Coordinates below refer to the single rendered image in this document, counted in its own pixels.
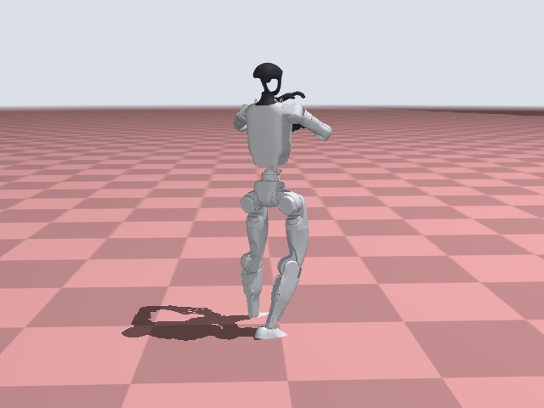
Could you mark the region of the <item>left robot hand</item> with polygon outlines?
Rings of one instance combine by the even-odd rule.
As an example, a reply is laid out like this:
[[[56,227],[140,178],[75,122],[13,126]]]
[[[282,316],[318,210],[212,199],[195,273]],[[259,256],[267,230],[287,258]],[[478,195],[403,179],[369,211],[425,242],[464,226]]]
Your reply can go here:
[[[285,94],[281,95],[279,98],[275,97],[275,99],[276,99],[276,101],[281,102],[280,99],[283,99],[283,101],[285,101],[287,99],[295,99],[295,97],[294,97],[295,95],[300,95],[302,98],[305,98],[304,93],[301,93],[301,92],[297,91],[297,92],[294,92],[294,93],[285,93]]]

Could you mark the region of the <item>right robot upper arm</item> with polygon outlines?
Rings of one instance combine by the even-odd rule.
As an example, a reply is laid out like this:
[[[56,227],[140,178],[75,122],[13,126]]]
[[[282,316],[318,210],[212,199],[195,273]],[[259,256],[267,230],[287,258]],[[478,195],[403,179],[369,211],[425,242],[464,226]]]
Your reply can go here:
[[[326,141],[332,135],[332,130],[325,127],[317,118],[312,116],[300,104],[284,105],[282,115],[292,124],[300,124],[310,131],[315,132],[315,137]]]

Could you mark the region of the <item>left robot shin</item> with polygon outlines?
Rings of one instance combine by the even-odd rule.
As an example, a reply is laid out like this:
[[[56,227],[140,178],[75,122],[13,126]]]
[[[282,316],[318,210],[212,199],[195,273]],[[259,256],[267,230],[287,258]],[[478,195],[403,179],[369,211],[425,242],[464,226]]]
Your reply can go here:
[[[246,253],[241,257],[241,262]],[[257,318],[257,313],[260,303],[260,293],[262,291],[263,284],[263,264],[257,272],[248,272],[242,268],[241,264],[241,280],[243,285],[243,292],[246,295],[248,316],[252,315]],[[257,314],[257,315],[256,315]]]

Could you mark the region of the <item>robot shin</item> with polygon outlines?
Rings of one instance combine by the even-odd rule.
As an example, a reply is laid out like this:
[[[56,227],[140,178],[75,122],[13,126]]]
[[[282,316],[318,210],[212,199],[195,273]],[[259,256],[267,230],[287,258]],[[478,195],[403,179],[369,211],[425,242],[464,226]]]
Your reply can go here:
[[[282,274],[275,277],[273,291],[271,292],[271,306],[265,324],[265,326],[268,325],[267,329],[270,327],[270,330],[276,329],[297,287],[301,273],[302,268],[299,269],[298,263],[294,260],[289,260],[284,264]],[[274,324],[275,327],[273,328]]]
[[[241,257],[241,262],[246,253]],[[263,264],[257,272],[248,272],[242,268],[241,264],[241,280],[243,285],[243,292],[246,295],[248,316],[252,315],[257,318],[257,313],[260,303],[260,293],[262,291],[263,284]],[[257,315],[256,315],[257,314]]]

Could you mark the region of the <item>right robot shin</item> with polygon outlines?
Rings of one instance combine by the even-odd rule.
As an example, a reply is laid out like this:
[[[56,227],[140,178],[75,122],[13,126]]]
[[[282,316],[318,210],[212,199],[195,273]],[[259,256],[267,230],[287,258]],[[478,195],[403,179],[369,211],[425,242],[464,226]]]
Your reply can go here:
[[[270,330],[276,329],[297,287],[301,273],[302,268],[299,269],[298,263],[294,260],[289,260],[284,264],[282,274],[275,277],[273,291],[271,292],[271,306],[265,324],[265,326],[268,325],[267,329],[270,327]],[[274,324],[275,327],[273,328]]]

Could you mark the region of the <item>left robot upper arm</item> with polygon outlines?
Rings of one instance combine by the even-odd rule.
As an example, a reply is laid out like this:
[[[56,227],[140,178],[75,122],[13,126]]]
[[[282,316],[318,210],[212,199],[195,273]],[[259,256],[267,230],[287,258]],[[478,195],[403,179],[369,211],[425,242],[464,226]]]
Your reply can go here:
[[[235,117],[234,127],[241,133],[247,130],[246,111],[248,106],[244,104]]]

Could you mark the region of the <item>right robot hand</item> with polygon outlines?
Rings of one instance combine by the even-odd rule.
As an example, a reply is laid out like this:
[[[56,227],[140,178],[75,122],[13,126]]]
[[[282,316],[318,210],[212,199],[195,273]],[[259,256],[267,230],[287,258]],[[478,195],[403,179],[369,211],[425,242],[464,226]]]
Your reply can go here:
[[[298,130],[299,128],[306,128],[306,127],[303,127],[300,124],[292,124],[292,132],[295,130]]]

